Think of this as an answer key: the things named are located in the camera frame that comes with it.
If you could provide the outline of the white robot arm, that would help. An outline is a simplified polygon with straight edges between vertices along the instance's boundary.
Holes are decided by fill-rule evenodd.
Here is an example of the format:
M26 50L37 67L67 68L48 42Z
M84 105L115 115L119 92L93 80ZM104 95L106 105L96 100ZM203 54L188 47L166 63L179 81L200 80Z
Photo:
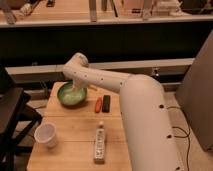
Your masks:
M144 74L93 69L77 53L63 74L77 87L93 84L119 95L132 171L184 171L162 85Z

